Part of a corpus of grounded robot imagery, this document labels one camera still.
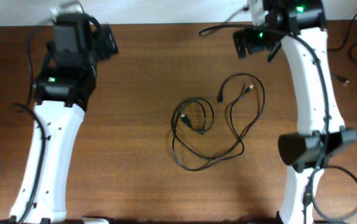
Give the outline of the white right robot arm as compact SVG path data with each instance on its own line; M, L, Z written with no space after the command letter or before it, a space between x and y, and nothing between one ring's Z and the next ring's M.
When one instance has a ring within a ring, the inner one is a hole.
M287 167L284 202L277 223L313 223L318 182L331 157L357 140L345 126L332 87L327 20L321 1L248 1L252 23L235 33L240 57L282 49L297 102L297 132L279 137Z

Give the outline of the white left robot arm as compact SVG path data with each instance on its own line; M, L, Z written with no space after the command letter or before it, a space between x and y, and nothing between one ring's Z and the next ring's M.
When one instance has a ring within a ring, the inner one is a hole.
M34 120L20 191L4 223L69 223L67 177L73 147L96 88L97 64L119 52L110 26L85 12L53 19L39 75L34 107L18 104Z

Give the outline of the black USB cable gold plug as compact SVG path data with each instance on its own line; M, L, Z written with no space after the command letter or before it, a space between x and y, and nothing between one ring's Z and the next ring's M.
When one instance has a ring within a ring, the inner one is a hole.
M191 149L188 145L186 145L179 138L179 136L177 134L177 126L178 126L179 121L184 123L188 128L190 128L192 131L195 131L199 135L205 134L207 131L209 131L213 127L213 125L215 123L215 112L214 112L214 109L213 109L211 103L208 100L201 98L201 97L191 97L191 98L188 98L188 99L182 101L181 103L179 103L177 105L177 107L174 109L174 112L172 114L172 118L170 121L170 127L171 127L171 130L173 133L172 154L173 154L173 157L174 157L176 163L184 170L189 171L189 172L199 172L199 171L205 170L207 168L210 168L212 166L215 166L223 161L228 161L228 160L237 158L237 157L241 156L242 154L244 154L244 151L245 151L244 139L247 136L249 130L258 122L258 120L260 119L260 117L263 114L263 111L264 111L264 108L266 105L266 91L265 91L262 81L257 76L249 74L249 73L237 73L237 74L227 77L221 84L220 89L218 91L218 96L217 96L217 101L219 103L223 102L223 92L224 92L225 85L229 81L231 81L237 77L252 78L259 84L259 86L261 87L261 91L262 91L262 105L261 105L260 109L258 110L255 118L243 129L243 131L241 133L239 133L239 132L237 132L235 125L233 123L233 108L240 100L242 100L248 93L250 93L252 91L252 89L254 88L254 85L250 84L249 86L247 86L237 98L235 98L231 103L228 104L229 125L231 126L231 130L234 134L236 141L224 153L217 155L217 156L201 155L201 154L195 152L193 149ZM197 129L192 126L190 120L188 119L188 116L183 113L183 110L186 109L186 107L188 107L191 104L197 104L202 109L202 113L203 113L202 126ZM177 153L175 150L176 142L179 142L191 154L197 156L200 159L205 160L206 164L204 164L203 166L201 166L199 168L194 168L194 169L186 167L177 157Z

